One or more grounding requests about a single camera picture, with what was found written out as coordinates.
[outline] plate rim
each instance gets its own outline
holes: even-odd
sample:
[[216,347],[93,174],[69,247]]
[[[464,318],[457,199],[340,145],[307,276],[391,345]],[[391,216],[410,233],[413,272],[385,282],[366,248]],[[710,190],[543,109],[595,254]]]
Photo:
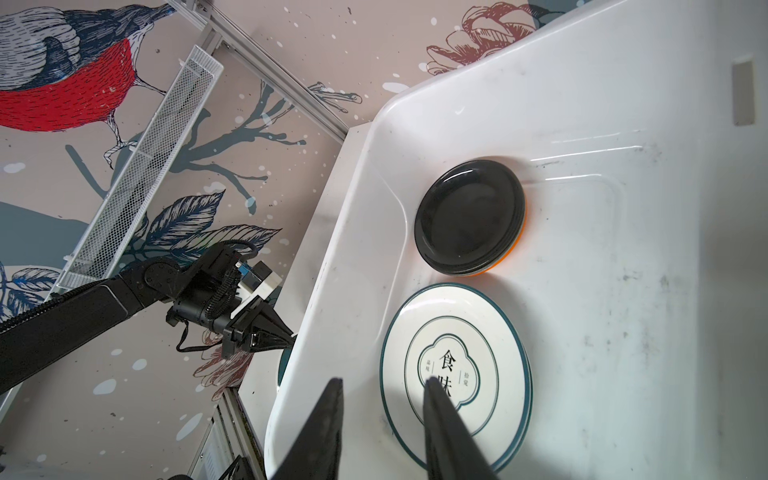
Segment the plate rim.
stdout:
[[520,341],[520,337],[518,335],[517,330],[515,330],[515,327],[512,325],[512,323],[509,321],[509,318],[506,316],[506,314],[496,305],[496,303],[488,298],[483,292],[477,290],[476,288],[473,288],[468,285],[464,285],[462,283],[456,283],[456,282],[441,282],[441,283],[435,283],[433,285],[425,286],[424,288],[420,289],[408,299],[402,303],[402,305],[397,309],[397,312],[395,312],[395,315],[392,317],[392,320],[389,322],[389,327],[387,327],[386,335],[384,335],[384,341],[382,343],[382,352],[379,357],[379,393],[382,397],[382,405],[384,406],[384,414],[386,415],[387,422],[389,423],[389,427],[392,429],[392,433],[395,434],[395,438],[397,439],[400,446],[402,446],[403,450],[406,451],[409,457],[416,462],[417,465],[422,467],[426,470],[426,464],[422,462],[422,460],[416,456],[413,452],[411,452],[411,449],[406,445],[406,443],[403,441],[403,439],[400,437],[400,434],[397,432],[397,429],[395,428],[395,424],[392,422],[392,416],[389,414],[389,408],[386,405],[386,397],[384,396],[384,350],[386,349],[386,343],[389,339],[389,333],[392,331],[392,327],[395,325],[395,320],[397,320],[398,316],[400,315],[400,312],[402,309],[408,305],[411,300],[416,298],[418,295],[421,295],[422,293],[426,292],[427,290],[431,290],[433,288],[438,288],[440,286],[457,286],[458,288],[462,288],[464,290],[469,290],[472,293],[475,293],[479,295],[483,300],[488,302],[493,308],[498,312],[498,314],[504,319],[505,323],[507,324],[507,327],[509,328],[510,332],[512,333],[512,337],[515,339],[515,342],[518,346],[518,353],[520,354],[521,363],[523,365],[523,380],[525,382],[525,396],[523,400],[523,412],[520,419],[520,426],[518,427],[518,431],[515,433],[515,436],[512,438],[511,443],[509,444],[509,447],[507,447],[506,450],[490,465],[491,469],[493,469],[494,472],[499,472],[502,470],[507,464],[515,457],[515,454],[517,454],[518,450],[520,449],[520,446],[522,445],[522,441],[525,438],[525,434],[528,432],[528,426],[531,423],[531,411],[533,406],[533,378],[531,377],[531,368],[528,364],[528,355],[525,352],[525,348],[523,347],[522,342]]

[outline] bird mural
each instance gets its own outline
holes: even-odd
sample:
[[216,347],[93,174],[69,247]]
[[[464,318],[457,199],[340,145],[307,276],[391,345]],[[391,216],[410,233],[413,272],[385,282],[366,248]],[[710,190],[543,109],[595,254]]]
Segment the bird mural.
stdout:
[[98,11],[28,8],[0,16],[0,125],[23,131],[62,131],[103,121],[116,144],[111,156],[135,145],[124,141],[114,110],[134,85],[165,94],[141,80],[136,60],[154,23],[174,13],[128,5]]

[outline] white mesh shelf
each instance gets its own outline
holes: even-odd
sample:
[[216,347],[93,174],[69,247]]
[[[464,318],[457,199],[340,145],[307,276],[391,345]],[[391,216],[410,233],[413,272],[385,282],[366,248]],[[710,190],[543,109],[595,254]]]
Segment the white mesh shelf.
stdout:
[[53,291],[111,275],[222,71],[208,53],[192,48]]

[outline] sink basin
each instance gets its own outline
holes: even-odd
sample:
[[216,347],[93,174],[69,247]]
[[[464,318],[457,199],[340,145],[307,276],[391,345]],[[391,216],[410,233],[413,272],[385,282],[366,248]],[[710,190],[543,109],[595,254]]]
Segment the sink basin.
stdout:
[[[426,478],[386,419],[379,359],[407,298],[458,281],[506,312],[531,365],[528,434],[500,478],[761,476],[768,112],[736,126],[749,95],[731,78],[750,63],[751,101],[768,98],[762,4],[594,1],[390,101],[276,398],[267,474],[339,376],[339,477]],[[416,250],[416,209],[476,158],[515,172],[527,223],[489,272],[444,276]]]

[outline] chinese character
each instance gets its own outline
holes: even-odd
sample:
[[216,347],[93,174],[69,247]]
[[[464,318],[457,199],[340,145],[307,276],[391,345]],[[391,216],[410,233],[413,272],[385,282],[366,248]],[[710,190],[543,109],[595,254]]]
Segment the chinese character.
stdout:
[[442,369],[448,369],[450,372],[453,372],[453,363],[455,361],[456,359],[451,355],[451,350],[445,352],[445,355],[442,356]]
[[440,385],[442,385],[442,389],[445,390],[445,393],[448,394],[448,396],[451,396],[451,391],[449,390],[451,388],[451,379],[447,376],[439,376],[437,377],[438,382],[440,382]]

